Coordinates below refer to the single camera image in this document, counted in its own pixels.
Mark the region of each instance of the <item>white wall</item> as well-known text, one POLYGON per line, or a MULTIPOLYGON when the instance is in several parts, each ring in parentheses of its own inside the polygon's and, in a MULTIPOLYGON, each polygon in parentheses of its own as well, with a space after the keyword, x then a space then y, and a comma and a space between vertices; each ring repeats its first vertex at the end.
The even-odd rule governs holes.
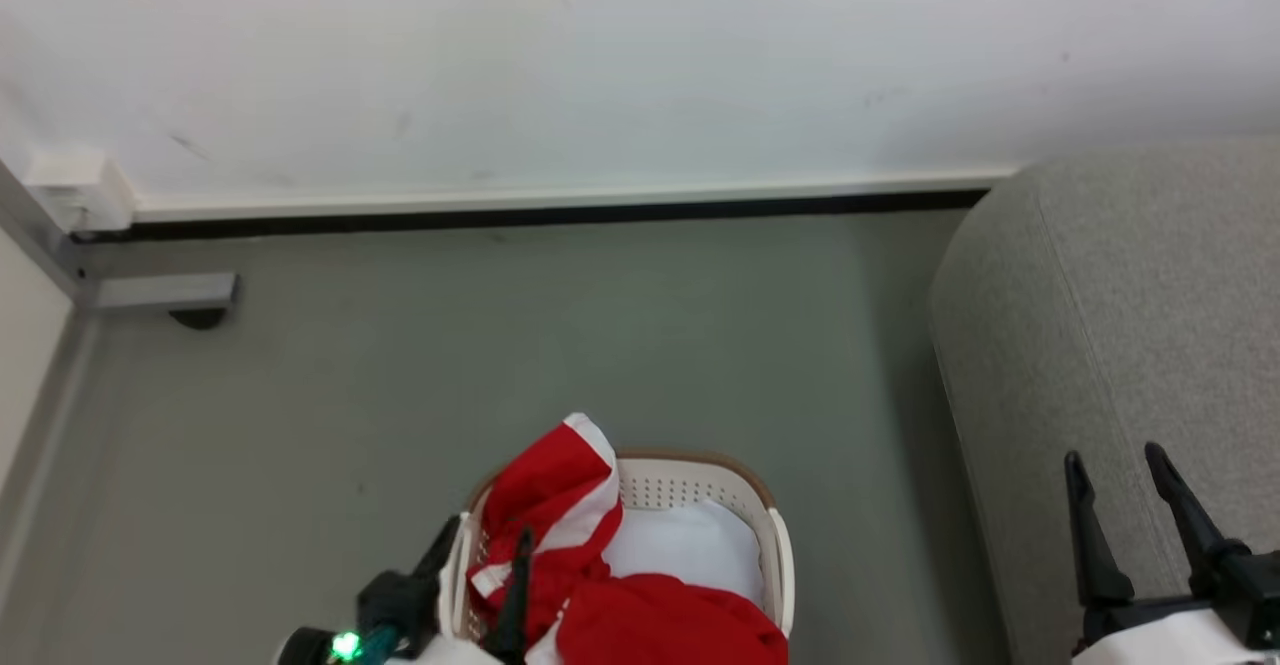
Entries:
POLYGON ((0 231, 0 486, 69 313, 68 297, 0 231))
POLYGON ((0 155, 187 208, 676 197, 1280 127, 1280 0, 0 0, 0 155))

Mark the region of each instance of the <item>green led light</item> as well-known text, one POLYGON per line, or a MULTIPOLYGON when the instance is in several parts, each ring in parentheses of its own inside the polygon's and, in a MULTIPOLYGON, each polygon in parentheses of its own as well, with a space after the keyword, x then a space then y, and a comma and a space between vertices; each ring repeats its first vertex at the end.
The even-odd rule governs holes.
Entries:
POLYGON ((360 636, 356 633, 338 633, 329 646, 333 659, 338 662, 355 662, 360 657, 360 636))

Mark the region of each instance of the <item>red and white fabric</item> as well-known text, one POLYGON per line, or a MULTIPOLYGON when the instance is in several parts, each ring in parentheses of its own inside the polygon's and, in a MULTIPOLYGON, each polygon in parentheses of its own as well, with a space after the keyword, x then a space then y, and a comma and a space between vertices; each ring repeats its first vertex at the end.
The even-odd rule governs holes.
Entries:
POLYGON ((495 614, 520 536, 534 529, 526 632, 538 642, 580 582, 608 577, 600 554, 620 523, 617 455, 588 416, 571 414, 494 478, 480 523, 489 555, 471 586, 495 614))
POLYGON ((786 636, 741 596, 660 574, 611 578, 602 554, 622 522, 618 465, 588 416, 568 416, 516 457, 483 510, 488 556, 468 578, 489 615, 521 533, 534 532, 530 665, 786 665, 786 636))

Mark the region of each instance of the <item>gray sofa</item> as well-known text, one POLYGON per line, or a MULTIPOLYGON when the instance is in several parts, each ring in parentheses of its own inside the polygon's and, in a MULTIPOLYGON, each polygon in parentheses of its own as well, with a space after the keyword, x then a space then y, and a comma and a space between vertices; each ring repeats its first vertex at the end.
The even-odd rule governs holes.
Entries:
POLYGON ((1280 141, 1029 168, 960 226, 929 308, 1015 662, 1080 633, 1074 448, 1139 596, 1189 574, 1148 440, 1228 537, 1280 549, 1280 141))

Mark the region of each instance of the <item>laundry basket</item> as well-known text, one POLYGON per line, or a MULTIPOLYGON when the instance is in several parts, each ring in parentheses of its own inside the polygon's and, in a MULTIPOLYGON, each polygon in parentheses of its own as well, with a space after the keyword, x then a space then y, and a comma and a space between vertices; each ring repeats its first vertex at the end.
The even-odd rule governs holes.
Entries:
MULTIPOLYGON (((764 614, 791 636, 795 615, 795 563, 791 538, 773 496, 764 482, 731 457, 691 454, 673 450, 621 450, 618 483, 622 505, 628 510, 664 510, 700 500, 727 506, 751 527, 760 545, 760 573, 764 575, 764 614)), ((485 623, 471 607, 467 570, 488 549, 488 536, 480 529, 480 514, 493 478, 471 496, 453 541, 449 565, 440 574, 438 611, 442 632, 479 641, 485 623)))

